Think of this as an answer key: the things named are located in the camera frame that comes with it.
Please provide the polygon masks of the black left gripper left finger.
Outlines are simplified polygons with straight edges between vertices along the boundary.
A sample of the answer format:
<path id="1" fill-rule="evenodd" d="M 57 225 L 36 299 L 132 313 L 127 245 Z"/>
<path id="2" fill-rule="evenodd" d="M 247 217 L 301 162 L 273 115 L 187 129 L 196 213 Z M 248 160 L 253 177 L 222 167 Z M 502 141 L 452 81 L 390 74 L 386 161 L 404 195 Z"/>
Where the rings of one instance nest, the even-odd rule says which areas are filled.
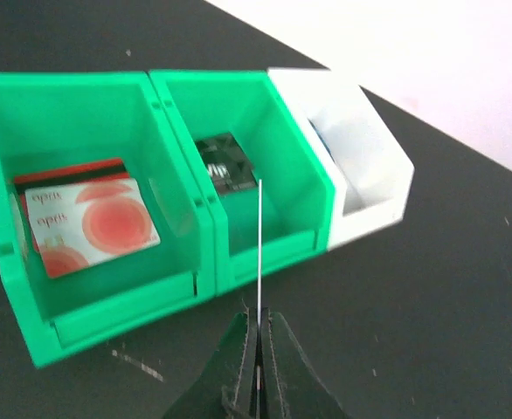
<path id="1" fill-rule="evenodd" d="M 258 351 L 256 310 L 236 313 L 202 373 L 163 417 L 254 418 Z"/>

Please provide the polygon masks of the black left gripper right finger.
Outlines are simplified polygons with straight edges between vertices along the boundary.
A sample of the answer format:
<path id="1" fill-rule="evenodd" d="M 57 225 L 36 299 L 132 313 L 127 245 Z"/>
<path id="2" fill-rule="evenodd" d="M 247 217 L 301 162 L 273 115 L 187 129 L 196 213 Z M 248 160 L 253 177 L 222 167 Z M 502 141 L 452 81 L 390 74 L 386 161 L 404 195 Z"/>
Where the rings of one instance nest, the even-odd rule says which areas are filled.
<path id="1" fill-rule="evenodd" d="M 262 418 L 349 418 L 324 386 L 278 312 L 264 310 L 259 334 Z"/>

